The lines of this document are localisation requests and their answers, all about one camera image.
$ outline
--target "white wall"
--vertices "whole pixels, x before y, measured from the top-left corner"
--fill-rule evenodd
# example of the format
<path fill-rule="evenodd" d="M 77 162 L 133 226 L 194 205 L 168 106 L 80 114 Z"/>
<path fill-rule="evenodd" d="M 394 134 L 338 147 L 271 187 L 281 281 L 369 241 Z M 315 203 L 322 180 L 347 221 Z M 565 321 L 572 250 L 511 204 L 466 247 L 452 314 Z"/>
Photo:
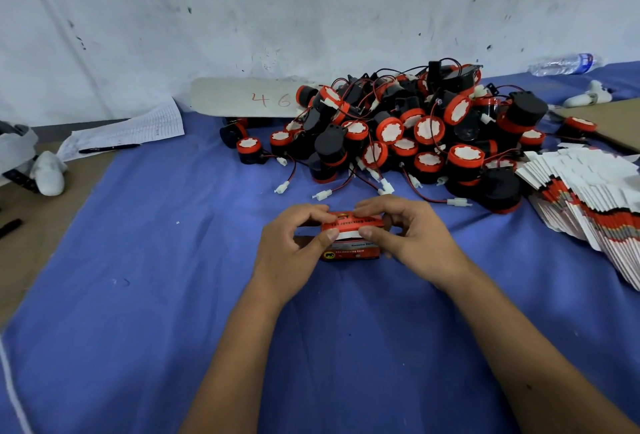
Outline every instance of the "white wall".
<path fill-rule="evenodd" d="M 637 0 L 0 0 L 0 119 L 130 117 L 199 76 L 333 78 L 430 58 L 640 59 Z"/>

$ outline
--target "forearm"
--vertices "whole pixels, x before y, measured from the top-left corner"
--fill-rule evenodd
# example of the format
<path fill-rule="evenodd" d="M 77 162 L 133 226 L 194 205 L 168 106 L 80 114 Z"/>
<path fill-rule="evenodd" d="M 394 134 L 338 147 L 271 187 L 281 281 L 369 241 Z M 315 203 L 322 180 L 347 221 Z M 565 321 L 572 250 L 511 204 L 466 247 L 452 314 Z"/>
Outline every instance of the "forearm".
<path fill-rule="evenodd" d="M 445 291 L 458 306 L 525 433 L 636 433 L 472 263 Z"/>
<path fill-rule="evenodd" d="M 256 432 L 269 344 L 280 308 L 250 283 L 229 315 L 181 434 Z"/>

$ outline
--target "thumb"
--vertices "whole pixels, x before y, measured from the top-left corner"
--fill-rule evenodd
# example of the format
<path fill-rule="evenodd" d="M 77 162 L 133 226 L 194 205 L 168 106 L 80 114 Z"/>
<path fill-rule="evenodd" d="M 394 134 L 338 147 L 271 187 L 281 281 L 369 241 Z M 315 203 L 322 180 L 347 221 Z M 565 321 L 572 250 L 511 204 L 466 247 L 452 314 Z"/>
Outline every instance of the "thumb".
<path fill-rule="evenodd" d="M 388 252 L 391 252 L 397 257 L 398 252 L 400 251 L 400 246 L 403 243 L 402 237 L 398 237 L 397 235 L 387 232 L 383 228 L 379 227 L 365 226 L 361 227 L 358 232 L 365 239 L 372 241 L 374 244 L 380 245 L 380 247 L 388 250 Z"/>
<path fill-rule="evenodd" d="M 302 251 L 305 255 L 311 255 L 317 259 L 337 239 L 338 235 L 340 235 L 340 231 L 337 228 L 320 232 Z"/>

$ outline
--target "pen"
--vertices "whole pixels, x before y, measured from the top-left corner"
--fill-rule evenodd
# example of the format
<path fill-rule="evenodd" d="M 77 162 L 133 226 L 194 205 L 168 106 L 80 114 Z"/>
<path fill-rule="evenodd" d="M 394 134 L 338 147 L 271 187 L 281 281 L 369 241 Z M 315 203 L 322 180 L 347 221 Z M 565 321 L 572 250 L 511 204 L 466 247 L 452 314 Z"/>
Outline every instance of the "pen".
<path fill-rule="evenodd" d="M 0 227 L 0 239 L 5 235 L 13 232 L 16 228 L 22 225 L 22 220 L 16 218 L 15 220 L 10 221 L 9 223 L 5 223 L 2 227 Z"/>
<path fill-rule="evenodd" d="M 107 146 L 104 148 L 87 148 L 78 151 L 81 155 L 88 155 L 89 153 L 101 153 L 102 151 L 116 151 L 116 149 L 129 149 L 136 148 L 140 144 L 120 144 L 119 146 Z"/>

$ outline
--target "white string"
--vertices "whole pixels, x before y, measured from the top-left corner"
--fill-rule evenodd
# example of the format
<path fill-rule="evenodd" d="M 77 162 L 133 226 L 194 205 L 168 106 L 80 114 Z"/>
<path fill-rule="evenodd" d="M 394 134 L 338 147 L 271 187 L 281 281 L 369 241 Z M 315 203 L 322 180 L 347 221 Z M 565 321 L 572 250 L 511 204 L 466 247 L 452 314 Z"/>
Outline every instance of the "white string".
<path fill-rule="evenodd" d="M 9 400 L 11 400 L 11 404 L 13 405 L 13 410 L 15 411 L 16 417 L 18 417 L 18 422 L 20 422 L 20 428 L 22 429 L 23 434 L 33 434 L 31 430 L 31 426 L 29 425 L 29 421 L 27 420 L 27 416 L 24 413 L 24 409 L 22 408 L 22 404 L 20 404 L 20 399 L 18 398 L 18 394 L 15 391 L 15 386 L 13 385 L 13 377 L 11 374 L 11 365 L 9 365 L 9 358 L 6 355 L 6 351 L 4 350 L 4 343 L 2 341 L 2 336 L 0 335 L 0 360 L 2 361 L 2 370 L 4 372 L 4 386 L 6 388 L 6 393 L 9 395 Z"/>

